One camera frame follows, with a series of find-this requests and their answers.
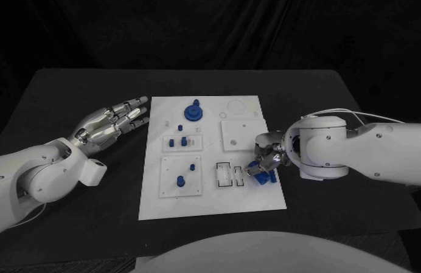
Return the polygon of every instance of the robotic hand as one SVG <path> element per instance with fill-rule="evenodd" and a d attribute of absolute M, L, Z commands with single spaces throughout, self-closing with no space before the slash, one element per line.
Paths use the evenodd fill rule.
<path fill-rule="evenodd" d="M 256 179 L 292 162 L 304 179 L 337 179 L 353 168 L 370 179 L 419 185 L 421 124 L 370 123 L 350 131 L 338 117 L 308 115 L 285 132 L 256 136 L 253 157 L 244 171 Z"/>
<path fill-rule="evenodd" d="M 105 150 L 120 134 L 148 122 L 135 120 L 146 112 L 139 105 L 146 97 L 135 98 L 110 108 L 102 108 L 79 122 L 67 139 L 0 156 L 0 232 L 24 219 L 35 207 L 61 198 L 80 181 L 99 184 L 106 166 L 89 159 Z M 17 197 L 17 183 L 24 196 Z"/>

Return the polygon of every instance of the table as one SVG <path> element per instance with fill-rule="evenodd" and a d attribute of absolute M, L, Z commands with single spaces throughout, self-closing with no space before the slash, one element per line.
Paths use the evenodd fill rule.
<path fill-rule="evenodd" d="M 268 130 L 283 130 L 319 109 L 357 109 L 334 71 L 41 69 L 2 130 L 0 153 L 66 137 L 84 115 L 141 95 L 257 95 Z M 354 128 L 351 116 L 342 118 Z M 286 210 L 136 221 L 146 128 L 118 141 L 93 157 L 107 166 L 100 184 L 79 184 L 37 219 L 0 234 L 0 267 L 157 255 L 252 230 L 328 238 L 421 226 L 403 185 L 353 171 L 331 181 L 306 181 L 295 167 L 278 169 Z"/>

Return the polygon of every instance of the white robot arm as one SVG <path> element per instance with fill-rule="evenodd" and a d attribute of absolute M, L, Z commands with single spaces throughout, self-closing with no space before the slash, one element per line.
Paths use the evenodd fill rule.
<path fill-rule="evenodd" d="M 250 176 L 292 162 L 304 179 L 337 179 L 353 168 L 370 179 L 421 184 L 421 124 L 370 123 L 348 131 L 338 117 L 309 116 L 285 132 L 257 135 L 253 153 Z"/>
<path fill-rule="evenodd" d="M 102 108 L 79 122 L 67 139 L 58 138 L 0 156 L 0 232 L 24 219 L 41 204 L 56 201 L 74 188 L 99 184 L 106 166 L 89 159 L 120 134 L 148 122 L 135 120 L 146 112 L 145 97 Z M 17 196 L 17 183 L 25 191 Z"/>

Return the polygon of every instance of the white board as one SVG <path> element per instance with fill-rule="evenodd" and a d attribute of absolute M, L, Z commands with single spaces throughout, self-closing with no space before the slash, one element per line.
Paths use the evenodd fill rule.
<path fill-rule="evenodd" d="M 194 99 L 198 100 L 203 117 L 191 122 L 184 118 L 184 109 Z M 138 220 L 286 208 L 279 182 L 259 185 L 243 173 L 253 160 L 253 138 L 263 132 L 268 129 L 256 96 L 151 98 Z M 185 146 L 178 142 L 182 137 L 190 140 Z M 174 147 L 168 147 L 171 138 Z M 195 174 L 188 170 L 194 156 L 200 161 Z M 174 164 L 164 165 L 162 159 Z M 223 168 L 220 171 L 216 171 L 217 163 Z M 184 177 L 181 187 L 177 186 L 177 176 Z M 162 197 L 161 192 L 165 191 L 169 191 L 168 197 Z"/>

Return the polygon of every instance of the white cable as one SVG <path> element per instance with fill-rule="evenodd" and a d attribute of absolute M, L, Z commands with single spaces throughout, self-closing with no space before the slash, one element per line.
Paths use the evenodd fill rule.
<path fill-rule="evenodd" d="M 373 115 L 373 114 L 368 114 L 368 113 L 363 113 L 363 112 L 348 111 L 348 110 L 347 111 L 338 111 L 338 110 L 327 111 L 327 110 L 324 110 L 324 111 L 319 111 L 319 112 L 314 112 L 314 113 L 308 114 L 306 116 L 317 115 L 317 114 L 325 114 L 325 113 L 351 113 L 351 114 L 360 114 L 360 115 L 364 115 L 364 116 L 368 116 L 368 117 L 374 117 L 374 118 L 380 118 L 383 120 L 389 120 L 392 122 L 404 123 L 404 122 L 402 122 L 399 120 L 394 120 L 392 118 L 381 117 L 381 116 L 377 116 L 377 115 Z"/>
<path fill-rule="evenodd" d="M 28 220 L 25 220 L 24 222 L 9 226 L 8 229 L 11 229 L 12 227 L 20 226 L 21 224 L 28 223 L 43 213 L 44 209 L 45 209 L 45 203 L 43 203 L 41 211 Z"/>
<path fill-rule="evenodd" d="M 348 110 L 348 109 L 334 108 L 334 109 L 327 109 L 327 110 L 318 111 L 317 113 L 319 113 L 319 112 L 328 112 L 328 111 L 350 111 L 350 112 L 351 112 L 351 110 Z M 364 125 L 364 123 L 361 122 L 361 119 L 357 117 L 357 115 L 355 115 L 354 112 L 353 112 L 353 116 L 354 116 L 354 118 L 358 120 L 360 124 Z"/>

